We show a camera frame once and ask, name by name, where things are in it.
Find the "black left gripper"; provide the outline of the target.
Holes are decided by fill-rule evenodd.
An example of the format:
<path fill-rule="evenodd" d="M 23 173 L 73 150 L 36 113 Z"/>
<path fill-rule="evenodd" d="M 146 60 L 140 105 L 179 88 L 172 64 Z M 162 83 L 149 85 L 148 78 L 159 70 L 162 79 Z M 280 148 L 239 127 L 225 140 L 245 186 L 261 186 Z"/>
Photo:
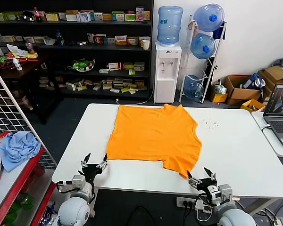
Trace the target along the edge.
<path fill-rule="evenodd" d="M 97 164 L 88 164 L 91 153 L 85 156 L 84 160 L 81 161 L 82 170 L 79 171 L 79 174 L 85 177 L 85 181 L 91 183 L 94 181 L 95 177 L 99 174 L 102 174 L 106 169 L 108 164 L 108 154 L 106 153 L 103 161 Z"/>

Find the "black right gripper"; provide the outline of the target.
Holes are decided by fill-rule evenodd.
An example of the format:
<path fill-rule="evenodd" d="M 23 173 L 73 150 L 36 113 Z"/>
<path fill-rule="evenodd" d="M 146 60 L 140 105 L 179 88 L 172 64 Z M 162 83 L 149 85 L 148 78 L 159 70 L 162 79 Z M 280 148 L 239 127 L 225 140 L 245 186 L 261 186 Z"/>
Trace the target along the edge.
<path fill-rule="evenodd" d="M 203 178 L 203 179 L 196 179 L 194 178 L 189 171 L 187 171 L 188 176 L 188 183 L 196 188 L 198 191 L 204 191 L 206 194 L 209 193 L 208 187 L 209 186 L 217 186 L 217 179 L 216 179 L 216 173 L 213 173 L 208 168 L 204 167 L 205 172 L 209 176 L 209 178 Z"/>

